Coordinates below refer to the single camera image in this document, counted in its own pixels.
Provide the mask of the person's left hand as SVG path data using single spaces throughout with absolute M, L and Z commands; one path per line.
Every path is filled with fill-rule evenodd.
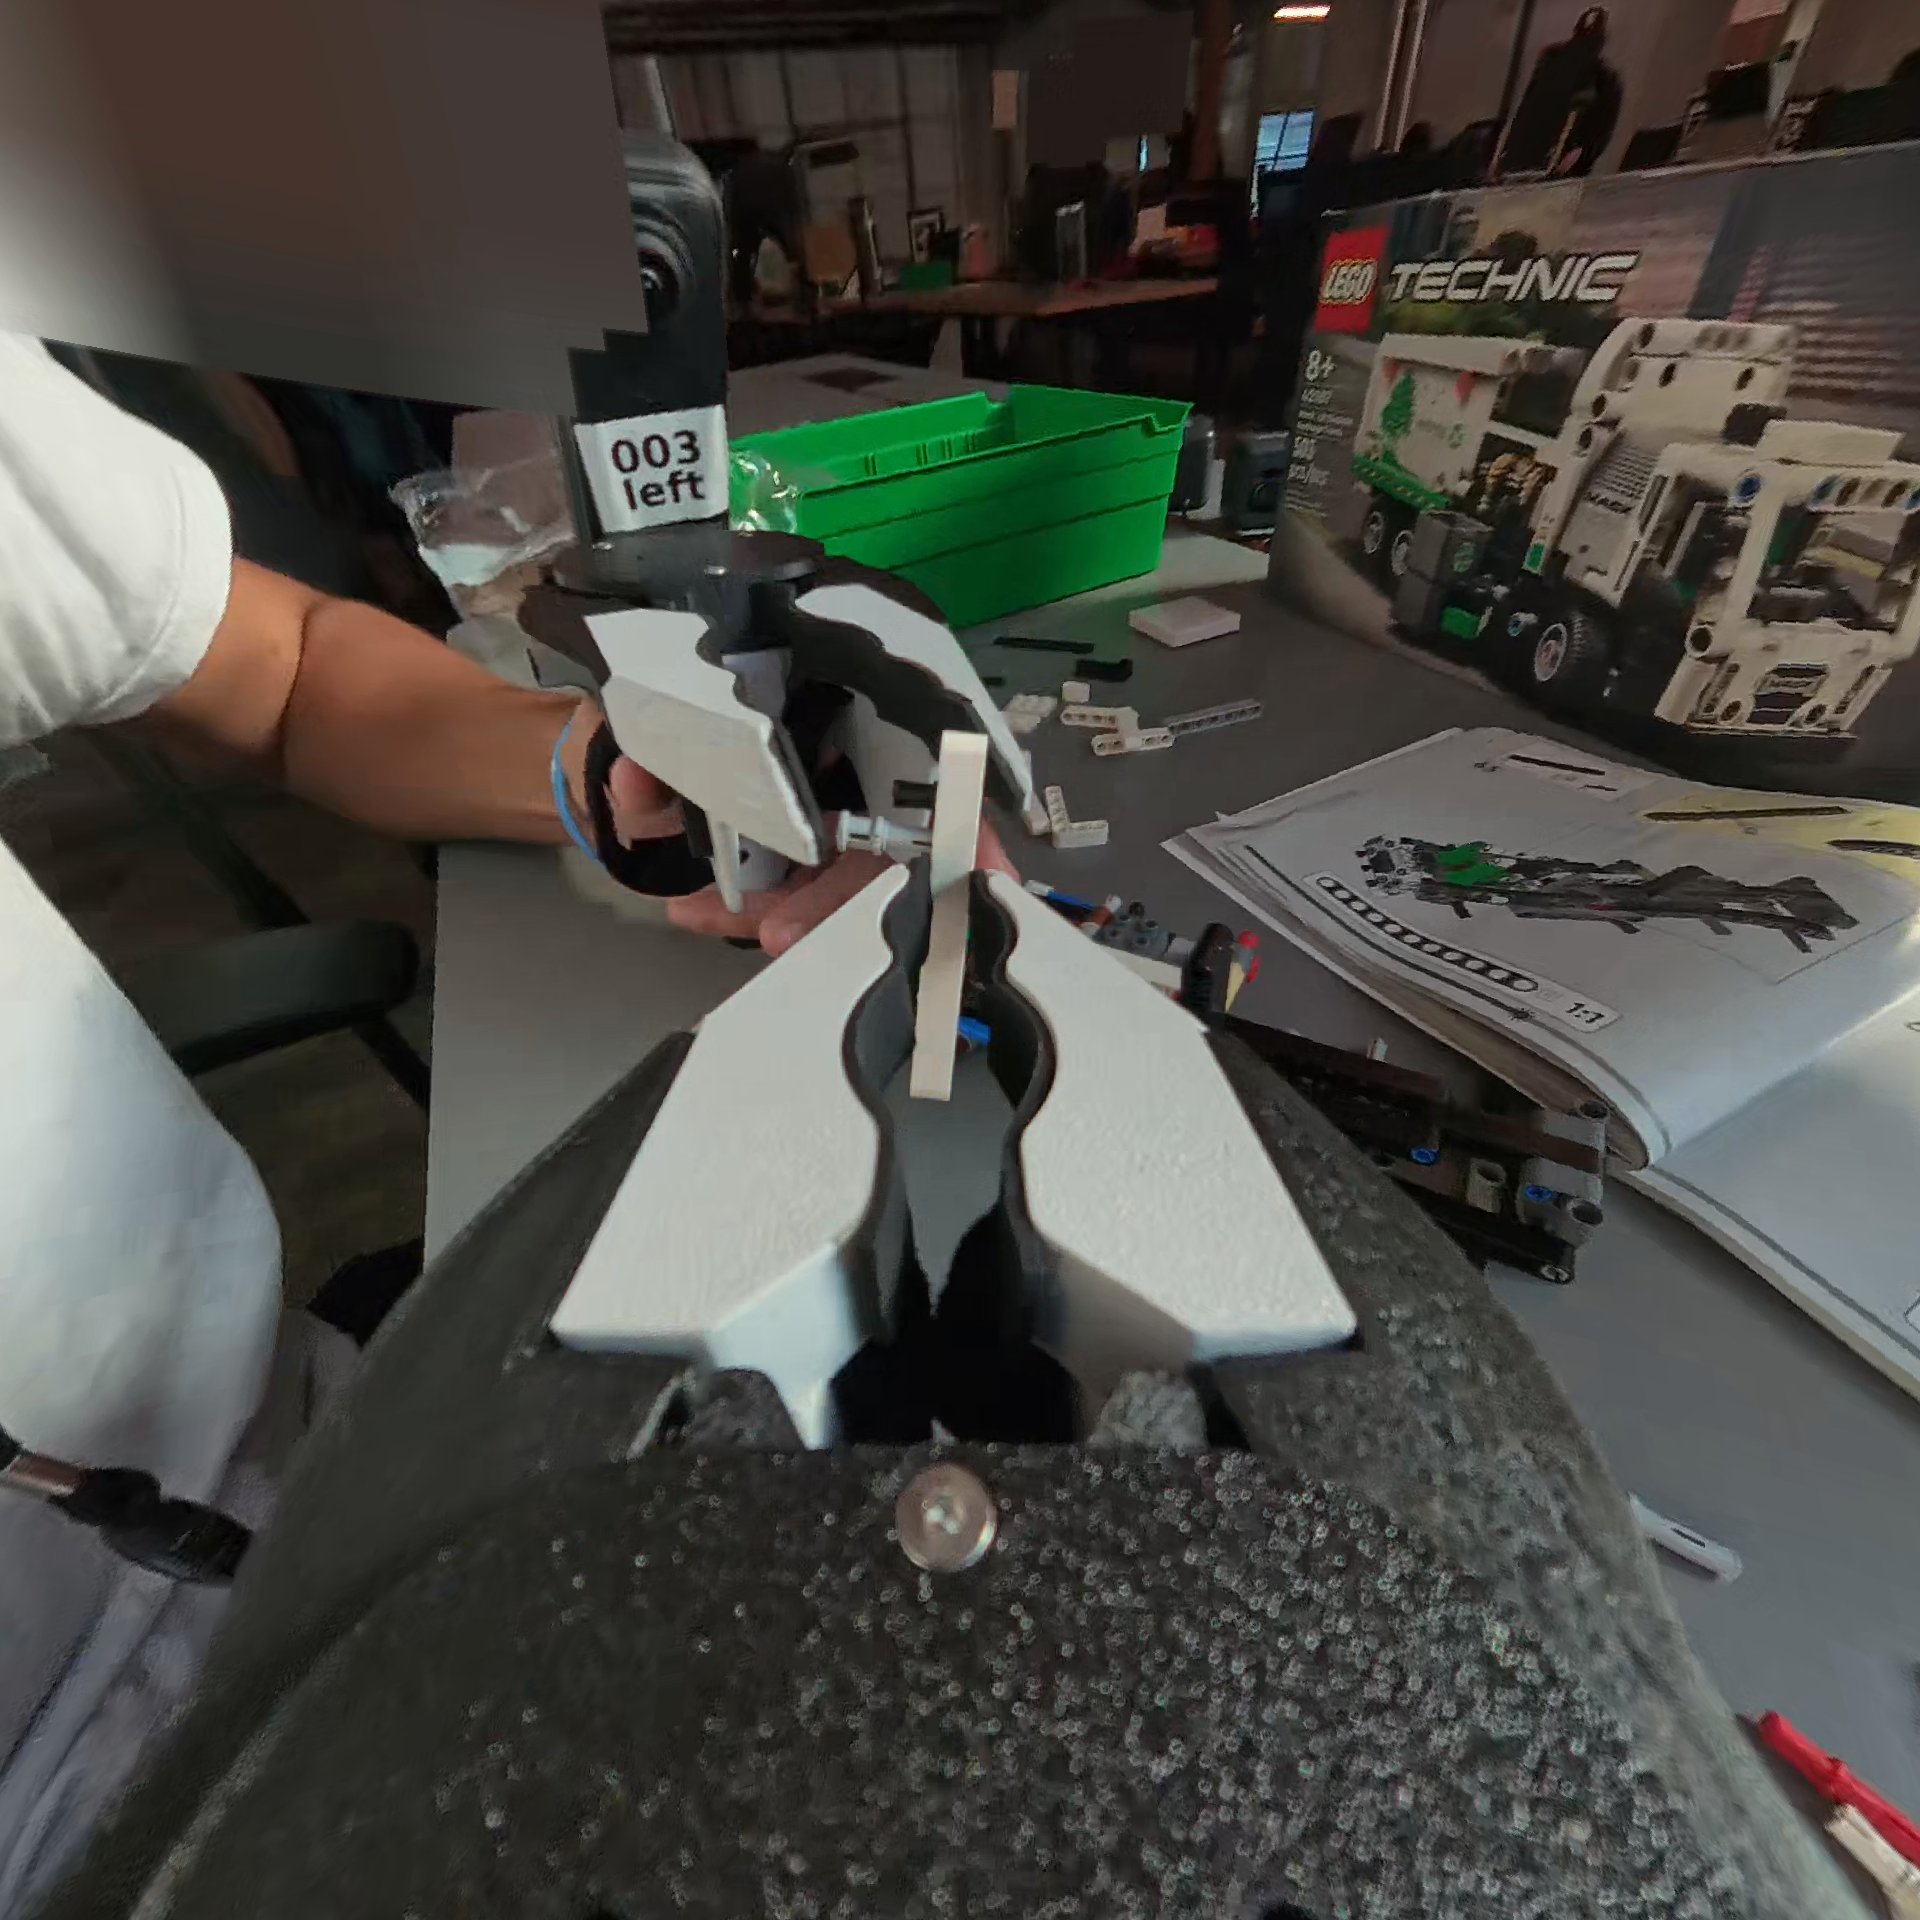
M 615 833 L 626 847 L 684 836 L 679 798 L 631 758 L 615 758 L 608 801 Z M 640 896 L 640 903 L 674 928 L 716 940 L 755 940 L 768 954 L 780 958 L 896 866 L 887 855 L 847 850 L 819 868 L 793 868 L 771 890 L 745 893 L 739 910 L 727 906 L 714 881 L 694 896 Z

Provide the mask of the clear plastic bag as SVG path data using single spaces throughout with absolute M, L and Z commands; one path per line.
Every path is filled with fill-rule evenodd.
M 444 465 L 392 497 L 459 617 L 518 618 L 521 599 L 579 542 L 555 416 L 456 413 Z

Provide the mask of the small white lego piece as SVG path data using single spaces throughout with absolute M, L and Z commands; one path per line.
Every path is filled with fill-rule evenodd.
M 1879 1885 L 1894 1917 L 1919 1917 L 1919 1865 L 1858 1808 L 1836 1805 L 1827 1834 Z
M 1636 1495 L 1627 1495 L 1627 1511 L 1642 1538 L 1658 1551 L 1714 1582 L 1737 1582 L 1744 1572 L 1742 1553 L 1716 1543 L 1681 1519 L 1671 1519 Z

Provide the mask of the person's left forearm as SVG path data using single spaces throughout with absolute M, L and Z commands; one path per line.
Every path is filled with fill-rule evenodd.
M 239 559 L 204 661 L 128 729 L 398 839 L 554 847 L 574 712 L 395 615 Z

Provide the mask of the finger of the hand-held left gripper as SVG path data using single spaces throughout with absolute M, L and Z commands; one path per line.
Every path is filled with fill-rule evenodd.
M 618 748 L 705 818 L 727 910 L 817 864 L 826 825 L 784 729 L 784 673 L 755 689 L 739 669 L 748 653 L 698 609 L 610 608 L 585 629 Z
M 987 800 L 1030 825 L 1040 818 L 1025 749 L 923 592 L 906 583 L 780 592 L 780 641 L 802 680 L 851 697 L 836 742 L 862 794 L 856 810 L 923 825 L 929 807 L 896 801 L 896 789 L 932 782 L 944 734 L 968 730 L 987 742 Z

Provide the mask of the green plastic bin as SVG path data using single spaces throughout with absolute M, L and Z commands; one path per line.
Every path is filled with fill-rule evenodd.
M 962 630 L 1161 564 L 1192 406 L 1014 385 L 731 445 L 735 522 L 920 586 Z

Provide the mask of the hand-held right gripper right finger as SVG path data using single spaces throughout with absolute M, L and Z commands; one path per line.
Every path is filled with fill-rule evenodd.
M 1201 944 L 1129 951 L 1111 942 L 1121 901 L 1083 930 L 1002 873 L 974 876 L 971 906 L 1035 1346 L 1089 1400 L 1129 1373 L 1346 1346 L 1356 1310 L 1218 1032 L 1179 1000 Z

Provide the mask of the white shirt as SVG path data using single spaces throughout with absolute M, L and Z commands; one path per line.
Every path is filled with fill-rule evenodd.
M 231 567 L 210 468 L 8 334 L 6 749 L 178 692 Z M 249 1157 L 6 853 L 6 1426 L 30 1448 L 210 1497 L 254 1421 L 279 1319 L 279 1229 Z

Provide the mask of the red lego piece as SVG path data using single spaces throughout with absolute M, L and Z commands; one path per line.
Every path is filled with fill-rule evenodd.
M 1768 1751 L 1790 1764 L 1815 1791 L 1839 1808 L 1857 1809 L 1889 1844 L 1915 1857 L 1919 1825 L 1896 1808 L 1876 1786 L 1857 1776 L 1839 1756 L 1825 1751 L 1800 1732 L 1788 1716 L 1764 1711 L 1756 1729 Z

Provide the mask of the blue wristband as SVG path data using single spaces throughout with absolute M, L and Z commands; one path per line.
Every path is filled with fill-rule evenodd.
M 550 789 L 555 818 L 568 840 L 592 864 L 601 866 L 592 833 L 592 808 L 587 805 L 591 782 L 585 780 L 587 749 L 601 729 L 601 711 L 594 698 L 582 698 L 570 711 L 550 753 Z

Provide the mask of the grey power station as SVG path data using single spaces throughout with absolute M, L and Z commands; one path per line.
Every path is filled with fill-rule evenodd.
M 1231 536 L 1268 536 L 1290 472 L 1287 429 L 1227 429 L 1192 416 L 1176 464 L 1169 513 L 1215 521 Z

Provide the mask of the lego truck set box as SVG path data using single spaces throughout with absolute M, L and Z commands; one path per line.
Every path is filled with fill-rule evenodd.
M 1913 805 L 1915 186 L 1907 138 L 1316 212 L 1272 592 Z

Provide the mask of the dark lego chassis assembly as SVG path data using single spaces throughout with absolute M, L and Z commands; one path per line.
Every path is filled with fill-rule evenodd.
M 1183 1007 L 1247 1045 L 1480 1265 L 1504 1264 L 1550 1284 L 1576 1279 L 1577 1252 L 1604 1220 L 1610 1110 L 1603 1104 L 1585 1100 L 1550 1110 L 1518 1095 L 1473 1100 L 1391 1062 L 1383 1042 L 1358 1050 L 1240 1016 L 1234 1002 L 1263 962 L 1252 930 L 1211 921 L 1183 932 L 1153 919 L 1139 901 L 1096 903 L 1046 880 L 1025 889 Z

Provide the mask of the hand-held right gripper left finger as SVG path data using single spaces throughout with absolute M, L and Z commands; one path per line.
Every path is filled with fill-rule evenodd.
M 582 1352 L 753 1370 L 807 1448 L 833 1383 L 902 1313 L 906 1181 L 884 1089 L 914 1038 L 891 866 L 703 1018 L 552 1319 Z

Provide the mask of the lego instruction booklet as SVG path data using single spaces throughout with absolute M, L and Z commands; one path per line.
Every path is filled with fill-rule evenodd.
M 1919 1390 L 1919 810 L 1448 729 L 1163 844 Z

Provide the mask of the wooden background table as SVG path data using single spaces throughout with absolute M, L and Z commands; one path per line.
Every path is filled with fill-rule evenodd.
M 938 288 L 890 288 L 875 297 L 822 301 L 824 319 L 902 312 L 935 319 L 1083 319 L 1145 304 L 1184 304 L 1218 292 L 1218 276 L 1097 281 L 974 279 Z

